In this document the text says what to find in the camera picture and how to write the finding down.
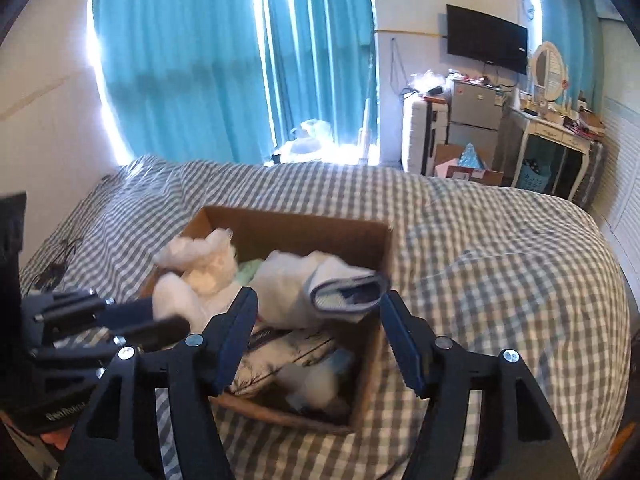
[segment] patterned fabric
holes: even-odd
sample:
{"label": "patterned fabric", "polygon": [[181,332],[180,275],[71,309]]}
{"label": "patterned fabric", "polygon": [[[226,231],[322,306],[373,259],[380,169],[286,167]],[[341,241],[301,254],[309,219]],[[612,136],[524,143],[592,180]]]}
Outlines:
{"label": "patterned fabric", "polygon": [[[487,354],[515,348],[541,385],[583,479],[595,479],[617,430],[628,380],[628,309],[620,268],[591,218],[524,190],[423,178],[390,168],[321,163],[273,168],[143,157],[105,178],[22,271],[23,287],[60,239],[84,241],[62,287],[131,299],[152,256],[206,204],[388,222],[392,286],[434,331]],[[168,399],[157,395],[168,480],[180,478]],[[473,464],[479,394],[472,394],[458,466]],[[281,428],[214,408],[239,480],[400,478],[426,403],[392,353],[360,434]]]}

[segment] metal bolt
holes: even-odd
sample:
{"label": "metal bolt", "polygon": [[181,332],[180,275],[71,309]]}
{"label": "metal bolt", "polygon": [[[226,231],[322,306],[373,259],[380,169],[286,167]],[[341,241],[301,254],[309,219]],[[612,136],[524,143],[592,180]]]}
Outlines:
{"label": "metal bolt", "polygon": [[436,346],[442,350],[453,348],[453,340],[445,335],[439,335],[436,338]]}
{"label": "metal bolt", "polygon": [[200,334],[191,334],[187,336],[184,342],[187,346],[200,346],[204,342],[204,339]]}
{"label": "metal bolt", "polygon": [[508,349],[502,353],[502,357],[504,357],[505,361],[515,363],[520,358],[520,354],[518,354],[515,350]]}
{"label": "metal bolt", "polygon": [[133,349],[133,346],[125,346],[118,351],[118,357],[123,361],[127,359],[131,359],[136,351]]}

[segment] suitcase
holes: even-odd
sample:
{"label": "suitcase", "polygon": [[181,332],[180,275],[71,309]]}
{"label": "suitcase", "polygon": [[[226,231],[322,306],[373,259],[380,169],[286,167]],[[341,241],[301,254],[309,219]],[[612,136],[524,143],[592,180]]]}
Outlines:
{"label": "suitcase", "polygon": [[593,140],[591,142],[589,150],[589,165],[572,200],[572,202],[580,209],[587,211],[591,207],[593,199],[598,191],[598,187],[600,186],[600,181],[602,180],[604,165],[607,161],[608,155],[609,150],[604,144],[597,140]]}
{"label": "suitcase", "polygon": [[434,103],[413,94],[404,99],[402,111],[402,169],[431,176],[435,147],[447,142],[446,104]]}

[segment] white suitcase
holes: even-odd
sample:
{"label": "white suitcase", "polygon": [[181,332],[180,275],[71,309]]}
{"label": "white suitcase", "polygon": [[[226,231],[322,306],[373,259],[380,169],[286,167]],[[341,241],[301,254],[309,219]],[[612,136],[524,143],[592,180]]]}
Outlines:
{"label": "white suitcase", "polygon": [[431,176],[435,147],[447,142],[446,104],[425,101],[417,94],[404,99],[402,111],[402,169]]}

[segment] wall-mounted tv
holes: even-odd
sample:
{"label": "wall-mounted tv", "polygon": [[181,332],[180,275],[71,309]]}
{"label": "wall-mounted tv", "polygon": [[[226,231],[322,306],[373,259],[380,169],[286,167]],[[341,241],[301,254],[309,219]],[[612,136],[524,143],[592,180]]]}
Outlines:
{"label": "wall-mounted tv", "polygon": [[527,73],[525,27],[476,10],[447,6],[447,52]]}

